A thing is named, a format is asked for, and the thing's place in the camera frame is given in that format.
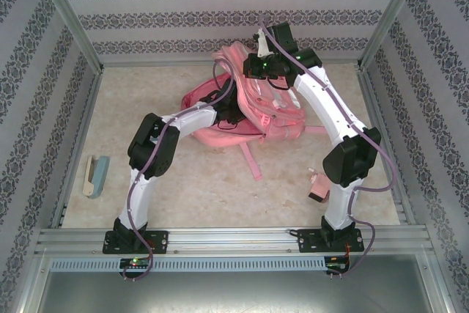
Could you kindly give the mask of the left aluminium frame post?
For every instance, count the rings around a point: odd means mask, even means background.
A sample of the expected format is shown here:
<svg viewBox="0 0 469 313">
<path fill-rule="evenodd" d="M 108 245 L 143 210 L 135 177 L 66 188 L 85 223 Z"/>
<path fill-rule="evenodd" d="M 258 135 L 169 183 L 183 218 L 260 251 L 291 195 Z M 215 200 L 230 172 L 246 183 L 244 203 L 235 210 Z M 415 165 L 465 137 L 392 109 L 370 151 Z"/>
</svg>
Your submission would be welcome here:
<svg viewBox="0 0 469 313">
<path fill-rule="evenodd" d="M 78 16 L 76 15 L 69 0 L 52 0 L 56 9 L 59 11 L 64 23 L 69 28 L 74 39 L 78 43 L 79 48 L 84 54 L 87 62 L 93 69 L 94 73 L 101 73 L 103 64 L 94 49 L 91 40 L 88 38 Z"/>
</svg>

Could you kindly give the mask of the left small circuit board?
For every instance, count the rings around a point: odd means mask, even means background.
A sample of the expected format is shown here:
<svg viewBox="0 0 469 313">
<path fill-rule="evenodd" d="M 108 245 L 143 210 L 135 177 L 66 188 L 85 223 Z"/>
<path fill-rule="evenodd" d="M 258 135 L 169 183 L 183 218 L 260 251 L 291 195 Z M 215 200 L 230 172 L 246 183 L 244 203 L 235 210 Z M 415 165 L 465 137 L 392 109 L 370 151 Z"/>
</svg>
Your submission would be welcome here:
<svg viewBox="0 0 469 313">
<path fill-rule="evenodd" d="M 127 258 L 121 259 L 119 263 L 119 268 L 124 269 L 137 269 L 137 270 L 146 270 L 149 266 L 149 259 L 147 258 Z"/>
</svg>

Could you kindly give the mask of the aluminium mounting rail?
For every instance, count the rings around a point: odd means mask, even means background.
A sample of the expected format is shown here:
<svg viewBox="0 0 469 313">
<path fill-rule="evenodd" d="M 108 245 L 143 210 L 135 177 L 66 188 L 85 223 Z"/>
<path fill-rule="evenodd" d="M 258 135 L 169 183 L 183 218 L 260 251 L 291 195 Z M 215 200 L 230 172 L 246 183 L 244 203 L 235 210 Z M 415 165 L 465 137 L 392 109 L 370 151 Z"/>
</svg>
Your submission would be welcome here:
<svg viewBox="0 0 469 313">
<path fill-rule="evenodd" d="M 169 229 L 169 256 L 257 256 L 297 254 L 298 239 L 287 228 Z M 102 254 L 105 229 L 44 229 L 34 247 L 36 255 L 97 257 Z M 378 226 L 371 254 L 421 254 L 434 250 L 422 225 Z"/>
</svg>

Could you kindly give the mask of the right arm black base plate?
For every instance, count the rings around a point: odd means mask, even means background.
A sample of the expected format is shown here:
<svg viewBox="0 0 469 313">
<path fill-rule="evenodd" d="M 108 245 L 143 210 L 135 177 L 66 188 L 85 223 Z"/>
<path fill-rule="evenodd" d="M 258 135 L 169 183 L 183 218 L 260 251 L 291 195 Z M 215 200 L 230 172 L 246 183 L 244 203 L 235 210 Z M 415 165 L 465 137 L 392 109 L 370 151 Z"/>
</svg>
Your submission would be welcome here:
<svg viewBox="0 0 469 313">
<path fill-rule="evenodd" d="M 359 229 L 354 229 L 342 239 L 334 240 L 331 245 L 322 238 L 320 229 L 299 229 L 296 232 L 300 253 L 339 253 L 347 249 L 352 253 L 361 253 L 365 250 Z"/>
</svg>

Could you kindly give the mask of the pink backpack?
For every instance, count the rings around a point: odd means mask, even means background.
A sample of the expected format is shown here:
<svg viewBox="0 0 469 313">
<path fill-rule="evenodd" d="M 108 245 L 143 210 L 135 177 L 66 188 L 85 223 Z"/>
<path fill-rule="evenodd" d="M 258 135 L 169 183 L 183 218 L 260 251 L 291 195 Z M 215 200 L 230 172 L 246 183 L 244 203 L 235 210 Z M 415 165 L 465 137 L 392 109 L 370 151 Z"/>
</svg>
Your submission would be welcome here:
<svg viewBox="0 0 469 313">
<path fill-rule="evenodd" d="M 193 136 L 211 147 L 241 147 L 255 180 L 262 174 L 247 143 L 253 140 L 284 141 L 296 139 L 301 133 L 324 133 L 325 129 L 306 124 L 306 113 L 292 90 L 274 89 L 267 81 L 246 78 L 243 62 L 254 51 L 240 42 L 224 45 L 212 54 L 214 59 L 226 59 L 234 69 L 237 106 L 244 118 L 239 122 L 216 122 L 202 128 Z"/>
</svg>

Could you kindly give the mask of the right aluminium frame post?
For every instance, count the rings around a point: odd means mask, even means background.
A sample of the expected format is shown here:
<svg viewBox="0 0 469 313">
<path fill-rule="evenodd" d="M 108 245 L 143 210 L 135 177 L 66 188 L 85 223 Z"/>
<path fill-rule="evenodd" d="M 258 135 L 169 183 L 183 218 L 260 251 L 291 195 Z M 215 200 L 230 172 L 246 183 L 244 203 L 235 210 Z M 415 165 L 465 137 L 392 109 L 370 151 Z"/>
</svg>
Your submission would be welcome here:
<svg viewBox="0 0 469 313">
<path fill-rule="evenodd" d="M 377 27 L 373 31 L 361 57 L 358 60 L 357 68 L 362 70 L 366 68 L 374 58 L 377 50 L 385 39 L 388 30 L 391 28 L 395 18 L 399 14 L 406 0 L 390 0 L 388 6 L 379 20 Z"/>
</svg>

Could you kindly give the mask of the aluminium frame post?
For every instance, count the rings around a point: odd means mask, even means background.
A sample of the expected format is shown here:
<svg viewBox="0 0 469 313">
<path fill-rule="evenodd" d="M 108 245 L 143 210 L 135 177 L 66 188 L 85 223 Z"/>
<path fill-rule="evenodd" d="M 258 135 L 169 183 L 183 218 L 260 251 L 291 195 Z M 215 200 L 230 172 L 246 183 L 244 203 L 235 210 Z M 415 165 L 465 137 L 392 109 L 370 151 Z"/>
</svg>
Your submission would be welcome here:
<svg viewBox="0 0 469 313">
<path fill-rule="evenodd" d="M 74 39 L 78 43 L 79 48 L 84 54 L 87 62 L 93 69 L 94 73 L 101 73 L 103 64 L 94 49 L 91 40 L 88 38 L 78 16 L 76 15 L 69 0 L 52 0 L 56 9 L 59 11 L 64 23 L 69 28 Z"/>
<path fill-rule="evenodd" d="M 357 68 L 362 70 L 366 68 L 374 58 L 377 50 L 385 39 L 388 30 L 391 28 L 395 18 L 399 14 L 406 0 L 390 0 L 388 6 L 379 20 L 377 27 L 373 31 L 361 57 L 358 60 Z"/>
</svg>

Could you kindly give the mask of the blue and cream stapler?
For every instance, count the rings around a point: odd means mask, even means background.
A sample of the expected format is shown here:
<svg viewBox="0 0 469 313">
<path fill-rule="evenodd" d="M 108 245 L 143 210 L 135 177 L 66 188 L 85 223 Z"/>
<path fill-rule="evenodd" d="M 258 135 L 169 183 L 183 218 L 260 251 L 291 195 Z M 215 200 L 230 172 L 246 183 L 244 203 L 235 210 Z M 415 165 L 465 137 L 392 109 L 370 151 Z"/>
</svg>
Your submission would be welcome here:
<svg viewBox="0 0 469 313">
<path fill-rule="evenodd" d="M 87 158 L 83 195 L 89 199 L 98 198 L 104 187 L 110 158 L 108 156 L 100 156 L 95 159 L 92 155 Z"/>
</svg>

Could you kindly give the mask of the pink pencil sharpener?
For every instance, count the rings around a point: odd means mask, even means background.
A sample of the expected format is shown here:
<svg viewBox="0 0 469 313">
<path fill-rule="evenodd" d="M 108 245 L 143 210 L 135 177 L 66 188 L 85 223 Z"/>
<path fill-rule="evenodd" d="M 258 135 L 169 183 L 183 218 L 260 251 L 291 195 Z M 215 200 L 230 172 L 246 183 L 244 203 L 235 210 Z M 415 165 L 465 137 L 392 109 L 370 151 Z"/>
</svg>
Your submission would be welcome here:
<svg viewBox="0 0 469 313">
<path fill-rule="evenodd" d="M 316 169 L 309 168 L 309 172 L 311 173 L 309 197 L 319 203 L 326 202 L 330 194 L 330 180 Z"/>
</svg>

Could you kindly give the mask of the aluminium side beam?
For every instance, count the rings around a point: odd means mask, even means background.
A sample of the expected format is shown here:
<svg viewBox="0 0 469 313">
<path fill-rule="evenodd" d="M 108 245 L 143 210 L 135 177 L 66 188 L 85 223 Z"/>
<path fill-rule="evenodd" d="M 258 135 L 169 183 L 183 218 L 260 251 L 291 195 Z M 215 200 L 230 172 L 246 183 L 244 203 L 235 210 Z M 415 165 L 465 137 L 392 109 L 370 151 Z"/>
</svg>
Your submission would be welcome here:
<svg viewBox="0 0 469 313">
<path fill-rule="evenodd" d="M 388 130 L 381 114 L 380 106 L 378 104 L 372 84 L 369 80 L 369 76 L 365 70 L 359 70 L 358 68 L 355 68 L 355 72 L 358 78 L 361 92 L 363 94 L 363 99 L 366 105 L 366 110 L 369 114 L 370 122 L 373 124 L 373 126 L 376 126 L 380 130 L 382 134 L 382 149 L 391 160 L 390 163 L 383 161 L 383 168 L 388 181 L 392 183 L 391 195 L 396 206 L 399 222 L 401 225 L 417 225 L 418 222 L 413 213 L 410 199 L 407 195 L 407 189 L 405 188 L 405 184 L 402 181 L 402 176 L 399 173 L 399 168 L 394 157 L 394 151 L 388 135 Z"/>
<path fill-rule="evenodd" d="M 51 218 L 47 225 L 47 228 L 49 229 L 59 228 L 62 226 L 63 212 L 67 208 L 68 200 L 73 189 L 73 183 L 79 167 L 81 153 L 84 148 L 86 135 L 100 89 L 103 71 L 104 69 L 95 75 L 92 85 L 89 87 L 86 104 L 84 105 L 84 110 L 82 111 L 81 119 L 79 121 L 80 124 L 75 134 L 74 144 L 70 150 L 70 158 L 67 162 L 64 176 L 62 178 L 62 184 L 59 188 L 58 196 L 54 202 Z"/>
</svg>

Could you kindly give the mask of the small circuit board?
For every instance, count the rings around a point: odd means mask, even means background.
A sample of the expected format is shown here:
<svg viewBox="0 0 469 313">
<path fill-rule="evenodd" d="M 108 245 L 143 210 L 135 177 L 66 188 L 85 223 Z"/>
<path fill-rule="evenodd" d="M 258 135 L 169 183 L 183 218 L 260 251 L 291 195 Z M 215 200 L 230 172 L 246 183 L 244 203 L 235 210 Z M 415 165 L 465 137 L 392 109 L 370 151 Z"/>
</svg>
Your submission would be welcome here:
<svg viewBox="0 0 469 313">
<path fill-rule="evenodd" d="M 127 258 L 121 259 L 119 263 L 119 268 L 124 269 L 137 269 L 137 270 L 146 270 L 149 266 L 149 259 L 147 258 Z"/>
<path fill-rule="evenodd" d="M 350 259 L 349 257 L 326 257 L 325 267 L 328 274 L 344 274 L 350 268 Z"/>
</svg>

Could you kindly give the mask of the aluminium back beam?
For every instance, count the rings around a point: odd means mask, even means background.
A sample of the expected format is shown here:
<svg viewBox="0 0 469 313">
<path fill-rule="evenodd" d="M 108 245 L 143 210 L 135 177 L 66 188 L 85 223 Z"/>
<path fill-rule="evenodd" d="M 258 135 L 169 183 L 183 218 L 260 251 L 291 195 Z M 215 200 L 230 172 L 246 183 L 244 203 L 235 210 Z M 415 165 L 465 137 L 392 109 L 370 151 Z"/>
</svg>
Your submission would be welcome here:
<svg viewBox="0 0 469 313">
<path fill-rule="evenodd" d="M 103 63 L 103 68 L 124 68 L 124 67 L 188 67 L 188 66 L 208 66 L 214 63 L 213 59 L 195 60 L 171 60 L 171 61 L 132 61 L 132 62 L 108 62 Z M 357 59 L 326 59 L 324 65 L 352 64 L 358 65 Z"/>
</svg>

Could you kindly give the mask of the grey metal sheet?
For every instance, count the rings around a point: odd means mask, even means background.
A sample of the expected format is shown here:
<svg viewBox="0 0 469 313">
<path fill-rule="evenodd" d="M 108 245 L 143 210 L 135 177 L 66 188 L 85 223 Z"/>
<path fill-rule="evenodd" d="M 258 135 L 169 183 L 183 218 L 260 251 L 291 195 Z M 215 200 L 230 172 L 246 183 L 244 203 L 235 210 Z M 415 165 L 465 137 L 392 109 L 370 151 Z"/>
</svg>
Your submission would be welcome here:
<svg viewBox="0 0 469 313">
<path fill-rule="evenodd" d="M 426 254 L 371 255 L 352 273 L 322 271 L 52 273 L 34 267 L 20 313 L 455 313 Z"/>
</svg>

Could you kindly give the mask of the right aluminium side beam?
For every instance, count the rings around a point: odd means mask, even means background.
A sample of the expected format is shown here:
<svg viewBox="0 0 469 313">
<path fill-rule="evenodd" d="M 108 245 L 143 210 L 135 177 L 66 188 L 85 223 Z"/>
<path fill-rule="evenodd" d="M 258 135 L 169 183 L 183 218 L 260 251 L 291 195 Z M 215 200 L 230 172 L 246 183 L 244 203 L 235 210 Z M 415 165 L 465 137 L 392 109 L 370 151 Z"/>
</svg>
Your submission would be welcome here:
<svg viewBox="0 0 469 313">
<path fill-rule="evenodd" d="M 369 80 L 369 76 L 365 70 L 359 70 L 358 68 L 355 68 L 355 72 L 358 78 L 361 92 L 363 94 L 363 99 L 366 105 L 366 110 L 369 114 L 370 122 L 373 124 L 373 126 L 376 126 L 380 130 L 382 134 L 382 149 L 391 160 L 390 163 L 383 161 L 383 168 L 388 181 L 392 183 L 391 195 L 396 206 L 399 222 L 401 225 L 417 225 L 418 222 L 413 213 L 410 199 L 407 195 L 407 189 L 405 188 L 405 184 L 402 181 L 402 176 L 399 173 L 399 168 L 394 157 L 394 151 L 388 135 L 388 130 L 381 114 L 380 106 L 378 104 L 372 84 Z"/>
</svg>

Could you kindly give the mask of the right small circuit board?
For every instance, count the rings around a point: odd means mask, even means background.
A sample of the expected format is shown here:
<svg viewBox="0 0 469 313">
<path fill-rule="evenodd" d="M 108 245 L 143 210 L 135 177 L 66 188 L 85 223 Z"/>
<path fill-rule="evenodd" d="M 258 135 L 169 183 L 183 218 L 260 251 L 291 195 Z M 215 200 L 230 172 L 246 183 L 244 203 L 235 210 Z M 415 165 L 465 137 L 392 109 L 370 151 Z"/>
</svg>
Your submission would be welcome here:
<svg viewBox="0 0 469 313">
<path fill-rule="evenodd" d="M 350 268 L 350 259 L 349 257 L 326 257 L 325 267 L 328 274 L 344 274 Z"/>
</svg>

